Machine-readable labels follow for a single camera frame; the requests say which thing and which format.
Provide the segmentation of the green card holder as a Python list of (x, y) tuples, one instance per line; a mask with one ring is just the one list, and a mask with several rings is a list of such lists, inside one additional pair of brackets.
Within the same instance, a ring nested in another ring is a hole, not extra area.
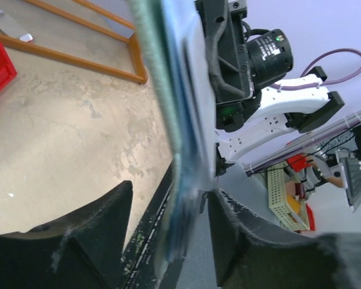
[(185, 257), (215, 182), (215, 96), (194, 1), (129, 3), (173, 154), (173, 183), (155, 255), (157, 275)]

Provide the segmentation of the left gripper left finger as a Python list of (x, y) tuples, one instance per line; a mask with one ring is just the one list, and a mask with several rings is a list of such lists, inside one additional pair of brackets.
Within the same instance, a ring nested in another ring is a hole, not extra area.
[(116, 288), (131, 181), (26, 233), (0, 235), (0, 288)]

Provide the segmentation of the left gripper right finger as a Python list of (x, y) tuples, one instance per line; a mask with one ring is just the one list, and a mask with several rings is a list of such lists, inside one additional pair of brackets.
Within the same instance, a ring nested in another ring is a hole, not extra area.
[(263, 219), (224, 191), (209, 193), (208, 215), (221, 288), (361, 288), (361, 233), (309, 238)]

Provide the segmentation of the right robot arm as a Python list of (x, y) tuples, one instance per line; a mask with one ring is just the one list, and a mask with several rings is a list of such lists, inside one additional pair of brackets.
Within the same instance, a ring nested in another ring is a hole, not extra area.
[(310, 132), (343, 106), (339, 93), (325, 86), (319, 66), (296, 79), (291, 45), (279, 29), (252, 29), (245, 1), (197, 1), (206, 44), (216, 127), (229, 134), (216, 145), (216, 174), (241, 157), (293, 131)]

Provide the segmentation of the wooden rack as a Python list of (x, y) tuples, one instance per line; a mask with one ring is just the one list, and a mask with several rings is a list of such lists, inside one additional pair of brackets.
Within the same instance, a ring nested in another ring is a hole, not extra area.
[(23, 42), (0, 32), (6, 47), (97, 73), (145, 84), (147, 72), (136, 34), (106, 27), (103, 17), (134, 29), (132, 22), (90, 1), (0, 1), (33, 37)]

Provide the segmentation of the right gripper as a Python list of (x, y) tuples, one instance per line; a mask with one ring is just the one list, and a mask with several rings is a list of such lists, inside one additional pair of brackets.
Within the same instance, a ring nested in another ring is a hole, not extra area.
[(250, 57), (242, 19), (246, 1), (196, 1), (206, 43), (209, 79), (217, 105), (233, 104), (254, 95)]

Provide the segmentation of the perforated cream crate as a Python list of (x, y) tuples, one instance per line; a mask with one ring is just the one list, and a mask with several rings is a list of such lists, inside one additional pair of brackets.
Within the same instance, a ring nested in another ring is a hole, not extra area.
[(280, 223), (290, 231), (309, 231), (310, 223), (304, 199), (289, 201), (285, 190), (286, 162), (267, 169), (268, 205)]

